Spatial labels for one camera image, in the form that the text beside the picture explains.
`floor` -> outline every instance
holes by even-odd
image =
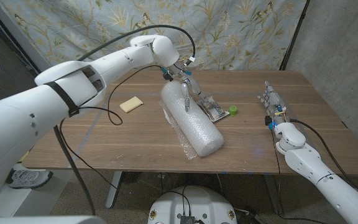
[[[111,179],[113,172],[102,174]],[[81,171],[89,188],[97,216],[106,223],[147,223],[150,207],[161,196],[159,173],[142,173],[133,184],[121,184],[115,206],[104,206],[109,185],[93,171]],[[251,208],[265,223],[309,223],[307,221],[286,221],[273,212],[272,203],[262,175],[219,175],[226,199],[233,207]],[[216,174],[187,174],[190,184],[203,185],[220,192]],[[186,174],[164,174],[164,190],[170,190],[186,183]],[[312,218],[326,223],[345,223],[327,203],[315,187],[302,177],[282,176],[281,198],[284,217]],[[90,214],[85,195],[75,176],[70,179],[51,215]]]

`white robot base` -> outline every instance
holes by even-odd
[[[175,188],[154,202],[150,209],[148,224],[237,223],[233,206],[222,195],[206,187],[186,186],[184,196],[189,200],[189,210],[188,202],[181,195],[183,188]]]

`sponge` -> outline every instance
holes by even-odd
[[[124,110],[126,113],[128,113],[131,110],[137,108],[138,106],[140,106],[142,104],[143,104],[143,102],[138,97],[134,96],[130,100],[127,100],[127,101],[121,103],[121,105],[119,105],[119,106],[121,107],[122,110]]]

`fabric backdrop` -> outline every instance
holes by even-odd
[[[1,0],[2,8],[50,65],[75,60],[131,30],[155,24],[185,29],[196,44],[190,67],[213,70],[278,70],[306,0]],[[163,34],[181,59],[192,53],[187,36]],[[92,59],[129,46],[122,39]]]

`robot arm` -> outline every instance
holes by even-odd
[[[78,107],[98,105],[112,82],[152,63],[154,55],[164,67],[179,58],[168,37],[143,35],[133,38],[130,47],[95,61],[53,66],[37,76],[37,87],[0,100],[0,189],[12,166],[42,136],[67,115],[87,113],[89,109]]]
[[[267,109],[269,128],[279,138],[276,149],[285,155],[285,162],[291,169],[317,187],[346,222],[358,223],[358,191],[321,161],[318,151],[308,145],[305,136],[286,119],[279,95],[269,82],[265,82],[265,86],[263,97],[258,96],[258,99]]]

